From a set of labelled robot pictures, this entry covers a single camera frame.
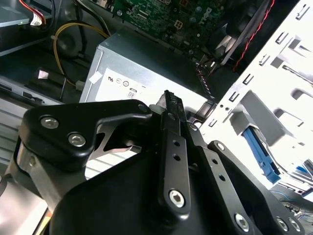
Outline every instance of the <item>cable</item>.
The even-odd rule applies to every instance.
[[[54,0],[50,0],[50,2],[51,2],[51,6],[52,6],[52,9],[51,9],[52,19],[51,19],[51,22],[50,22],[49,26],[47,28],[43,29],[44,32],[49,31],[51,29],[51,27],[53,26],[53,23],[55,21],[55,15],[56,15],[55,1]]]
[[[81,17],[79,15],[79,7],[78,5],[75,6],[75,13],[76,13],[76,19],[78,21],[81,21]],[[81,54],[85,54],[86,52],[86,48],[87,48],[87,38],[86,38],[86,34],[85,34],[85,29],[82,26],[78,26],[79,28],[79,33],[80,33],[80,37],[82,39],[82,50],[79,52]]]
[[[108,38],[109,36],[102,32],[100,29],[90,25],[90,24],[87,24],[87,23],[66,23],[64,25],[62,25],[55,33],[54,35],[54,39],[53,39],[53,51],[54,51],[54,56],[55,56],[55,60],[57,62],[57,65],[59,67],[59,70],[61,71],[61,73],[66,77],[66,80],[69,84],[75,86],[74,82],[71,81],[68,76],[66,75],[65,73],[65,70],[64,68],[62,67],[61,65],[61,62],[60,62],[60,59],[59,59],[59,55],[58,55],[58,49],[57,49],[57,40],[58,40],[58,37],[59,35],[67,28],[69,27],[72,27],[72,26],[83,26],[83,27],[86,27],[86,28],[90,28],[94,31],[96,31],[97,33],[99,33],[101,36],[103,36],[104,38]]]
[[[43,24],[46,24],[46,21],[45,21],[45,17],[44,15],[38,11],[37,9],[27,5],[23,0],[19,0],[20,4],[23,5],[23,7],[27,8],[28,10],[30,10],[32,13],[34,13],[35,15],[37,15],[41,20],[42,20],[42,23]]]
[[[293,202],[294,200],[288,198],[285,194],[283,194],[282,192],[277,192],[277,191],[270,191],[270,192],[274,192],[274,193],[278,193],[278,194],[281,194],[283,195],[284,197],[286,197],[289,201]]]
[[[109,31],[107,23],[104,21],[104,19],[95,10],[93,10],[91,7],[89,7],[85,3],[83,3],[82,0],[73,0],[73,2],[76,5],[80,5],[84,11],[86,11],[88,14],[93,16],[98,21],[98,23],[100,24],[103,31],[107,32],[108,35],[111,36],[111,32]]]
[[[253,38],[254,38],[255,35],[259,32],[259,30],[261,29],[261,27],[262,27],[264,21],[268,18],[268,14],[270,13],[270,11],[271,11],[271,9],[273,8],[274,4],[275,4],[275,0],[272,0],[272,3],[271,3],[271,5],[270,5],[270,7],[266,10],[265,15],[264,15],[262,21],[260,22],[259,26],[257,27],[256,31],[251,35],[250,39],[247,41],[243,53],[241,54],[240,58],[237,60],[237,63],[236,63],[236,65],[235,65],[234,68],[233,68],[233,71],[234,71],[234,72],[236,71],[236,68],[239,66],[240,61],[242,61],[242,59],[244,58],[244,56],[245,56],[245,54],[246,54],[246,51],[248,50],[249,45],[250,45],[250,43],[252,42]]]

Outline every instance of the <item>yellow wire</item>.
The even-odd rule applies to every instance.
[[[87,28],[90,28],[94,31],[96,31],[97,33],[99,33],[101,36],[103,36],[104,38],[108,38],[109,36],[104,33],[103,31],[101,31],[100,29],[96,28],[95,26],[92,26],[92,25],[88,25],[88,24],[84,24],[84,23],[66,23],[64,25],[62,25],[55,33],[54,35],[54,39],[53,39],[53,51],[54,51],[54,56],[55,56],[55,60],[57,62],[57,65],[59,67],[59,70],[61,71],[61,73],[63,75],[65,75],[63,69],[62,69],[62,66],[61,66],[61,62],[60,62],[60,59],[59,59],[59,55],[58,55],[58,50],[57,50],[57,40],[58,40],[58,37],[59,35],[67,28],[69,27],[72,27],[72,26],[83,26],[83,27],[87,27]],[[76,86],[75,84],[73,84],[72,82],[68,81],[67,82],[73,86]]]

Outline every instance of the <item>green circuit board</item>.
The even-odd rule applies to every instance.
[[[183,54],[201,59],[201,48],[221,19],[224,0],[98,0],[115,16]]]

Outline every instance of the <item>black cable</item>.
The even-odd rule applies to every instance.
[[[100,18],[99,16],[95,15],[95,14],[94,14],[93,12],[91,12],[89,9],[85,8],[84,6],[82,6],[77,0],[73,0],[73,2],[74,2],[77,6],[79,6],[83,11],[87,12],[87,13],[90,14],[92,17],[94,17],[94,18],[98,21],[98,23],[100,24],[100,26],[101,26],[103,32],[105,32],[106,34],[109,35],[109,32],[108,32],[107,28],[106,28],[105,25],[101,22],[101,18]]]
[[[78,21],[82,21],[80,14],[79,14],[79,7],[78,5],[75,6],[75,13],[76,13],[76,19]],[[79,52],[80,54],[85,54],[86,53],[86,48],[87,48],[87,38],[86,38],[86,33],[85,33],[85,29],[84,27],[82,27],[81,25],[78,26],[79,28],[79,33],[80,33],[80,37],[82,39],[82,49]]]
[[[50,1],[51,1],[51,6],[52,6],[52,9],[51,9],[52,19],[51,19],[49,26],[43,28],[43,32],[49,31],[55,22],[55,17],[56,17],[55,1],[54,0],[50,0]]]

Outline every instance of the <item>black metal arm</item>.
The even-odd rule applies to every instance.
[[[304,234],[221,142],[207,146],[181,99],[166,91],[158,105],[159,114],[138,100],[26,112],[13,176],[53,211],[47,234]],[[85,180],[89,158],[132,146],[140,153]]]

